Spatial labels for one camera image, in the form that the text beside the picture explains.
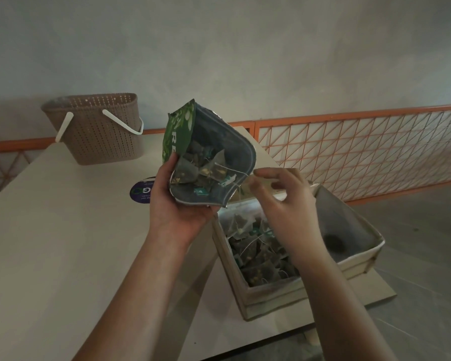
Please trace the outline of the person's right hand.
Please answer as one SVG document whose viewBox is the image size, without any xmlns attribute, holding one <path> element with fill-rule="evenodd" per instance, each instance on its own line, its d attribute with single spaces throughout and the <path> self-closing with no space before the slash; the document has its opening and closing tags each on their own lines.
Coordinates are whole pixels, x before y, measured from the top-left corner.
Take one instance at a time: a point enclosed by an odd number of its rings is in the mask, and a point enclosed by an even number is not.
<svg viewBox="0 0 451 361">
<path fill-rule="evenodd" d="M 320 233 L 315 197 L 310 184 L 297 169 L 264 167 L 254 170 L 249 182 L 273 179 L 274 189 L 284 189 L 286 198 L 260 203 L 275 236 L 293 258 L 305 259 L 327 253 Z"/>
</svg>

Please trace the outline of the person's left hand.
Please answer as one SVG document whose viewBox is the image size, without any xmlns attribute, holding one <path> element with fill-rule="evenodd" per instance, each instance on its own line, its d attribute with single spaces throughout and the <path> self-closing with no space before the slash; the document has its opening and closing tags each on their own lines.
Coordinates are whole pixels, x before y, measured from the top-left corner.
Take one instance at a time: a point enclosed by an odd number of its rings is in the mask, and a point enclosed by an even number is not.
<svg viewBox="0 0 451 361">
<path fill-rule="evenodd" d="M 188 206 L 177 202 L 169 186 L 158 186 L 158 173 L 150 198 L 149 236 L 188 248 L 219 206 Z"/>
</svg>

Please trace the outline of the green foil tea pouch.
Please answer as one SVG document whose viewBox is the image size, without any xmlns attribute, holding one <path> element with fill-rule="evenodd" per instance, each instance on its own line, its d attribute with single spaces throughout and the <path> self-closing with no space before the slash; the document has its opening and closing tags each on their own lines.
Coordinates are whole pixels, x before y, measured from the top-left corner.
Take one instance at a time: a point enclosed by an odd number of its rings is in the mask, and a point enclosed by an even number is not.
<svg viewBox="0 0 451 361">
<path fill-rule="evenodd" d="M 247 177 L 252 174 L 256 164 L 256 151 L 253 144 L 216 113 L 201 106 L 194 99 L 168 114 L 168 123 L 162 142 L 163 162 L 169 159 L 172 152 L 176 152 L 180 157 L 193 140 L 202 145 L 224 148 L 233 168 L 245 172 Z M 215 190 L 205 199 L 191 194 L 174 195 L 170 188 L 169 190 L 174 199 L 184 205 L 226 207 L 246 178 L 239 179 L 239 186 Z"/>
</svg>

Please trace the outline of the person's left forearm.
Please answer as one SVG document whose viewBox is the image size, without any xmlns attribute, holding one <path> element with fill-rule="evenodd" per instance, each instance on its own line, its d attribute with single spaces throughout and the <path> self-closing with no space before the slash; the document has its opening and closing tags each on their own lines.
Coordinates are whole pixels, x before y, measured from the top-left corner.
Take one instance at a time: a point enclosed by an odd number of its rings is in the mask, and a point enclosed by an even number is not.
<svg viewBox="0 0 451 361">
<path fill-rule="evenodd" d="M 150 361 L 197 232 L 150 231 L 118 291 L 72 361 Z"/>
</svg>

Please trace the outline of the person's right forearm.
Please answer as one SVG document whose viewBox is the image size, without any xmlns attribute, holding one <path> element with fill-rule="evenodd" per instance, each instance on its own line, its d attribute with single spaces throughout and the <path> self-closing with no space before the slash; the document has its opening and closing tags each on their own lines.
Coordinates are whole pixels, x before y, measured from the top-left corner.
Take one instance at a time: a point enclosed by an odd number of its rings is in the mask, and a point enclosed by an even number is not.
<svg viewBox="0 0 451 361">
<path fill-rule="evenodd" d="M 325 361 L 398 361 L 321 237 L 286 237 L 305 286 Z"/>
</svg>

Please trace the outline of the heap of pouch tea bags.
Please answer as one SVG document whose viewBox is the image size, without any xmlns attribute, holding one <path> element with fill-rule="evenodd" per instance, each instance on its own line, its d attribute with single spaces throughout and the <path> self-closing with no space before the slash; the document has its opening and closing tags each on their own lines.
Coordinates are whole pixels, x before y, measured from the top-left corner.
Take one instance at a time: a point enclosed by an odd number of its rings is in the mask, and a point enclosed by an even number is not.
<svg viewBox="0 0 451 361">
<path fill-rule="evenodd" d="M 193 140 L 179 157 L 169 180 L 174 195 L 189 195 L 200 199 L 218 189 L 239 186 L 247 174 L 229 163 L 224 148 L 202 145 Z"/>
</svg>

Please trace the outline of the round purple sticker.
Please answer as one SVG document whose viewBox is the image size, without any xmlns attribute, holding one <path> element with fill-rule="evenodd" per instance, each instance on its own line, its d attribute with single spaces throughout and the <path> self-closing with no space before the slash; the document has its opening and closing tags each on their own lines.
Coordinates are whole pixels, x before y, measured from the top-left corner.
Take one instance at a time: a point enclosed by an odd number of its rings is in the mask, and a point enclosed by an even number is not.
<svg viewBox="0 0 451 361">
<path fill-rule="evenodd" d="M 156 177 L 152 176 L 137 182 L 130 190 L 130 198 L 139 204 L 150 204 L 155 179 Z"/>
</svg>

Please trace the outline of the pile of boxed tea bags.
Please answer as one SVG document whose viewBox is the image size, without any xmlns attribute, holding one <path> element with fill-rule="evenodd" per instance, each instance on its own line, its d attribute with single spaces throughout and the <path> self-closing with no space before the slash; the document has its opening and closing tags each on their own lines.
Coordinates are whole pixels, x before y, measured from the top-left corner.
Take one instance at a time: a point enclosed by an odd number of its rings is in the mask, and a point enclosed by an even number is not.
<svg viewBox="0 0 451 361">
<path fill-rule="evenodd" d="M 226 253 L 231 255 L 249 288 L 299 277 L 261 209 L 222 209 L 218 223 Z"/>
</svg>

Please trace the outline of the white wooden box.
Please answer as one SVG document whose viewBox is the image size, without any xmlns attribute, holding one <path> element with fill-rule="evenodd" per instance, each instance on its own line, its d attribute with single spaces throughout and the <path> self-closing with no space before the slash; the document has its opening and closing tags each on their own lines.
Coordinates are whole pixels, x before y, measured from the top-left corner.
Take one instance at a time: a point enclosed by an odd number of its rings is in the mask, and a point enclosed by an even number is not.
<svg viewBox="0 0 451 361">
<path fill-rule="evenodd" d="M 319 228 L 325 246 L 347 279 L 369 272 L 385 244 L 384 237 L 361 215 L 319 183 L 311 183 Z M 229 204 L 227 208 L 261 209 L 254 199 Z M 307 298 L 300 275 L 295 280 L 249 288 L 232 256 L 226 253 L 217 217 L 212 221 L 212 239 L 244 320 L 250 321 Z"/>
</svg>

